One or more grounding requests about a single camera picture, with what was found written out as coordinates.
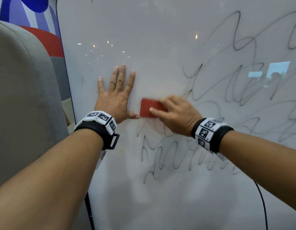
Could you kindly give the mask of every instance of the left hand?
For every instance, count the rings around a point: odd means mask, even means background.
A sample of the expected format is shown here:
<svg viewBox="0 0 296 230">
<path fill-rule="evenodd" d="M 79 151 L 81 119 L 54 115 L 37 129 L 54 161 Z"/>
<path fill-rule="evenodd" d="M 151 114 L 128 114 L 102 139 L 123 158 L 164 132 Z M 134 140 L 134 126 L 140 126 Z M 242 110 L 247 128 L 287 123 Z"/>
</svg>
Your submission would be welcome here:
<svg viewBox="0 0 296 230">
<path fill-rule="evenodd" d="M 95 105 L 95 111 L 101 110 L 107 112 L 115 119 L 117 124 L 126 119 L 139 119 L 138 114 L 128 111 L 127 108 L 129 95 L 134 85 L 135 71 L 131 71 L 127 85 L 123 90 L 125 74 L 126 66 L 124 64 L 122 64 L 120 69 L 117 66 L 115 67 L 110 79 L 108 92 L 104 91 L 102 77 L 98 79 L 98 99 Z"/>
</svg>

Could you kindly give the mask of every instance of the forearm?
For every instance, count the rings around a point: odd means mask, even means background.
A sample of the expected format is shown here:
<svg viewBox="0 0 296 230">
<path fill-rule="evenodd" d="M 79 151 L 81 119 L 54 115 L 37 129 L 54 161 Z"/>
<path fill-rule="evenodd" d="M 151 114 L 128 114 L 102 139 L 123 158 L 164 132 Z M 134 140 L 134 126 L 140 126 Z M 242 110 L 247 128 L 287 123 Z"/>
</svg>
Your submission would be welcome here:
<svg viewBox="0 0 296 230">
<path fill-rule="evenodd" d="M 70 228 L 102 147 L 94 131 L 78 130 L 2 185 L 0 229 Z"/>
<path fill-rule="evenodd" d="M 220 153 L 296 210 L 296 150 L 230 131 L 220 143 Z"/>
</svg>

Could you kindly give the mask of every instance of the black wrist strap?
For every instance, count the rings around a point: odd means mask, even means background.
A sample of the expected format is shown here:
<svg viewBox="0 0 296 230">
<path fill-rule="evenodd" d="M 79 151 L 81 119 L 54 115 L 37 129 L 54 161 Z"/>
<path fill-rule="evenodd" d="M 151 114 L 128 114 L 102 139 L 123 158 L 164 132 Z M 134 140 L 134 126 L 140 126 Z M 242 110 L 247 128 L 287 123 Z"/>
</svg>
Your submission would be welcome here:
<svg viewBox="0 0 296 230">
<path fill-rule="evenodd" d="M 214 153 L 219 152 L 220 142 L 222 141 L 223 137 L 229 131 L 234 131 L 232 127 L 229 126 L 222 126 L 217 131 L 215 131 L 211 141 L 210 141 L 210 150 Z"/>
<path fill-rule="evenodd" d="M 195 124 L 195 126 L 193 127 L 193 129 L 192 129 L 192 132 L 191 132 L 191 135 L 192 135 L 192 137 L 195 139 L 195 133 L 196 133 L 196 131 L 197 131 L 197 129 L 198 129 L 198 127 L 199 127 L 199 125 L 200 125 L 200 123 L 202 123 L 204 120 L 206 120 L 207 118 L 203 118 L 203 119 L 201 119 L 201 120 L 199 120 L 196 124 Z"/>
<path fill-rule="evenodd" d="M 106 130 L 105 126 L 95 121 L 82 122 L 74 131 L 77 131 L 80 129 L 90 129 L 96 132 L 98 135 L 100 135 L 100 137 L 103 140 L 102 150 L 114 149 L 119 138 L 119 134 L 114 133 L 113 135 L 110 135 Z M 115 139 L 115 142 L 113 143 L 113 146 L 111 147 L 114 136 L 116 136 L 116 139 Z"/>
</svg>

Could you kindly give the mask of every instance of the right hand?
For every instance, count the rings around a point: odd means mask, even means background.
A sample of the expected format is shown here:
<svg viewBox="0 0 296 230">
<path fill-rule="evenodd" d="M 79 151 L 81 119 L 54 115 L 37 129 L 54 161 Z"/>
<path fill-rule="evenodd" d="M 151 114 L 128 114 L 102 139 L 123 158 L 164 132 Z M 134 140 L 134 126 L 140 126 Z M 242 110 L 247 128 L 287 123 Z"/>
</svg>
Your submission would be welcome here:
<svg viewBox="0 0 296 230">
<path fill-rule="evenodd" d="M 191 137 L 194 125 L 203 117 L 183 96 L 168 96 L 158 100 L 168 112 L 150 108 L 173 133 Z"/>
</svg>

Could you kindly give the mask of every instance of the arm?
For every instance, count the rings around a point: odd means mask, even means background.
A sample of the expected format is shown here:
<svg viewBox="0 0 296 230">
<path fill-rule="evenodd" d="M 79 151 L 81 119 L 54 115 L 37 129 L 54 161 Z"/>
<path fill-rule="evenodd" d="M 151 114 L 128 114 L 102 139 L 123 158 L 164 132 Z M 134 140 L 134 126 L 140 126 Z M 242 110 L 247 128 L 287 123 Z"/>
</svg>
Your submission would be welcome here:
<svg viewBox="0 0 296 230">
<path fill-rule="evenodd" d="M 169 112 L 151 108 L 174 133 L 191 136 L 203 117 L 184 97 L 159 100 Z M 296 150 L 256 136 L 229 131 L 220 153 L 258 184 L 296 210 Z"/>
<path fill-rule="evenodd" d="M 135 79 L 130 74 L 122 90 L 126 67 L 113 71 L 108 92 L 98 80 L 95 110 L 103 110 L 117 123 L 139 118 L 127 110 Z M 70 229 L 88 191 L 102 138 L 82 129 L 72 133 L 0 187 L 0 229 Z"/>
</svg>

